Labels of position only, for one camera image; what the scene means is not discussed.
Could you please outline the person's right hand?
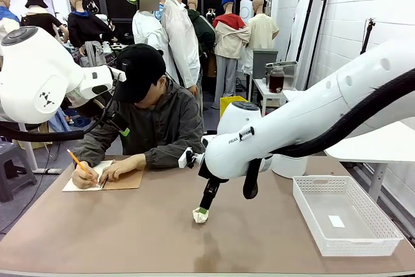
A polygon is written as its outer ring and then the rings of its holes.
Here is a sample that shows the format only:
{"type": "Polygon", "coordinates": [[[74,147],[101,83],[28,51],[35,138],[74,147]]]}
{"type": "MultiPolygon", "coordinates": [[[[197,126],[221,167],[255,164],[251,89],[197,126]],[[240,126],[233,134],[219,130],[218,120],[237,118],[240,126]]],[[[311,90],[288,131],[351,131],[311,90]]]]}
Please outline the person's right hand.
{"type": "Polygon", "coordinates": [[[98,174],[87,162],[80,162],[71,175],[74,185],[80,189],[98,186],[98,174]]]}

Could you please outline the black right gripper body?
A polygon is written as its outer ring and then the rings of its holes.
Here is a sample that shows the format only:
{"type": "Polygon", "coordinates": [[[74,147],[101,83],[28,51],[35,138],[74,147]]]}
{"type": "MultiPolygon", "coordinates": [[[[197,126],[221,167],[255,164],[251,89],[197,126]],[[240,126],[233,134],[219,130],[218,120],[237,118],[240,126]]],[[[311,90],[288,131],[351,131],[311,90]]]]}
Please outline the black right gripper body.
{"type": "Polygon", "coordinates": [[[211,197],[215,197],[219,189],[219,186],[220,186],[220,181],[215,180],[215,179],[209,179],[207,181],[204,194],[211,196],[211,197]]]}

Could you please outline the person's left hand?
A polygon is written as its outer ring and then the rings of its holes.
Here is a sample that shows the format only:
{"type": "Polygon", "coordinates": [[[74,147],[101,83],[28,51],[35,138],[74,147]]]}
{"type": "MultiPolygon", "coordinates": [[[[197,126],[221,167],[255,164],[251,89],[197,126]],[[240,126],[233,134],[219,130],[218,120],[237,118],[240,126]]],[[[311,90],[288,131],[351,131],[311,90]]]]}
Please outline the person's left hand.
{"type": "Polygon", "coordinates": [[[135,154],[126,159],[114,161],[111,166],[103,169],[99,182],[105,180],[115,181],[125,173],[134,171],[136,169],[144,169],[146,166],[146,158],[144,154],[135,154]]]}

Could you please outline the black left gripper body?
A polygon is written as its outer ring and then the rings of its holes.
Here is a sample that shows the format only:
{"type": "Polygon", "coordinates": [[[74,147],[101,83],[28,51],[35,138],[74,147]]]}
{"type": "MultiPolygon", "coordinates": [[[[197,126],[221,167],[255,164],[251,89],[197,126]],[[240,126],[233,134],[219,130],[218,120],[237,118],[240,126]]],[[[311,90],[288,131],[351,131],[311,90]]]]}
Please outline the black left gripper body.
{"type": "Polygon", "coordinates": [[[92,126],[121,126],[119,103],[110,92],[104,92],[90,99],[80,107],[80,116],[90,119],[92,126]]]}

